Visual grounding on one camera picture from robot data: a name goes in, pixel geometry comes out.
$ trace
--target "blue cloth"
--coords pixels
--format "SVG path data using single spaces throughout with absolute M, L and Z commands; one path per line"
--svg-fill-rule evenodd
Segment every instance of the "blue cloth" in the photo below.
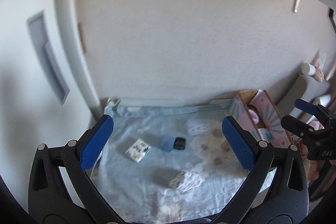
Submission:
M 163 224 L 220 212 L 248 175 L 233 151 L 221 147 L 226 106 L 123 107 L 110 101 L 105 114 L 113 117 L 114 131 L 92 172 L 94 185 L 127 222 Z M 188 135 L 189 119 L 205 119 L 213 130 Z M 165 135 L 185 138 L 185 150 L 159 149 Z M 152 148 L 136 163 L 125 152 L 139 138 Z M 180 194 L 169 188 L 169 182 L 184 170 L 199 173 L 202 183 Z M 262 190 L 271 180 L 272 174 Z

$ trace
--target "blue gripper pad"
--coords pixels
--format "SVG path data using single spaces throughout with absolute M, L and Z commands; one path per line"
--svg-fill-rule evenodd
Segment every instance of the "blue gripper pad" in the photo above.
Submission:
M 80 151 L 79 164 L 83 171 L 92 168 L 98 159 L 100 152 L 103 150 L 106 142 L 113 132 L 113 119 L 109 115 L 103 115 L 95 126 L 88 130 L 91 138 L 86 142 L 85 146 Z M 85 141 L 85 136 L 82 136 L 79 142 Z
M 317 114 L 317 107 L 313 104 L 310 104 L 304 100 L 296 99 L 294 103 L 295 107 L 301 109 L 302 111 L 310 114 L 316 115 Z
M 249 132 L 244 132 L 232 116 L 224 118 L 222 122 L 222 131 L 233 152 L 236 154 L 241 166 L 251 172 L 255 166 L 256 153 L 244 137 L 244 135 Z

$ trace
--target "white wall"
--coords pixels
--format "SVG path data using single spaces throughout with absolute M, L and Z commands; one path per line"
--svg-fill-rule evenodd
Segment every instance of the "white wall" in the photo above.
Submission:
M 42 10 L 56 59 L 70 88 L 64 105 L 44 75 L 28 31 L 27 19 Z M 0 0 L 0 174 L 25 209 L 38 144 L 62 146 L 78 139 L 90 118 L 64 54 L 54 0 Z
M 71 70 L 85 101 L 96 119 L 99 119 L 104 112 L 81 47 L 75 0 L 55 0 L 55 6 L 60 35 Z
M 76 0 L 100 98 L 197 104 L 267 89 L 280 99 L 302 61 L 336 52 L 317 0 Z

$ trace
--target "pink box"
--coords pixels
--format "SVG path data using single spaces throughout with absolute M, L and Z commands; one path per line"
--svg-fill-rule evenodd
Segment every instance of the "pink box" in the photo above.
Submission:
M 259 115 L 260 122 L 255 125 L 248 109 Z M 290 134 L 281 127 L 281 115 L 265 90 L 242 90 L 233 99 L 229 107 L 229 115 L 233 116 L 239 125 L 249 131 L 257 140 L 265 140 L 274 147 L 287 148 L 293 144 Z

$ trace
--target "small card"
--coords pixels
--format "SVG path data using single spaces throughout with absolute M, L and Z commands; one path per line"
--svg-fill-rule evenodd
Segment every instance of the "small card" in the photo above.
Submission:
M 126 154 L 135 162 L 139 162 L 150 149 L 151 147 L 142 139 L 137 139 L 137 141 L 127 149 Z

